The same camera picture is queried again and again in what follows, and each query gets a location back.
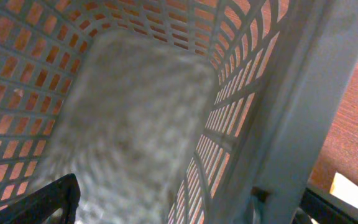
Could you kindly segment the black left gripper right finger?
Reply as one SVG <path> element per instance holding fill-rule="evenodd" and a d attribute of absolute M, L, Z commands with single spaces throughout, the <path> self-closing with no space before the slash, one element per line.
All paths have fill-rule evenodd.
<path fill-rule="evenodd" d="M 304 191 L 292 223 L 312 224 L 312 220 L 322 224 L 358 224 L 358 208 L 310 185 Z"/>

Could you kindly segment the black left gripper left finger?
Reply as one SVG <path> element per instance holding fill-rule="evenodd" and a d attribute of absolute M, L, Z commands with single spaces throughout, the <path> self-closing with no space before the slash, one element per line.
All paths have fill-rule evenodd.
<path fill-rule="evenodd" d="M 59 222 L 73 224 L 80 201 L 75 174 L 67 174 L 0 211 L 0 223 L 43 223 L 61 209 Z"/>

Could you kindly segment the white snack bag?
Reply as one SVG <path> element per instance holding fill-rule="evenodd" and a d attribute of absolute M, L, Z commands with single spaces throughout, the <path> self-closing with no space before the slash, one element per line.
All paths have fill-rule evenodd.
<path fill-rule="evenodd" d="M 358 186 L 340 173 L 335 173 L 329 193 L 358 208 Z"/>

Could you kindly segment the dark grey plastic basket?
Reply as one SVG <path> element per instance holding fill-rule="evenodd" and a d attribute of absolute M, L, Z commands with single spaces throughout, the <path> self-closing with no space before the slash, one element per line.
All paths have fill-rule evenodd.
<path fill-rule="evenodd" d="M 358 1 L 0 1 L 0 211 L 292 223 L 358 61 Z"/>

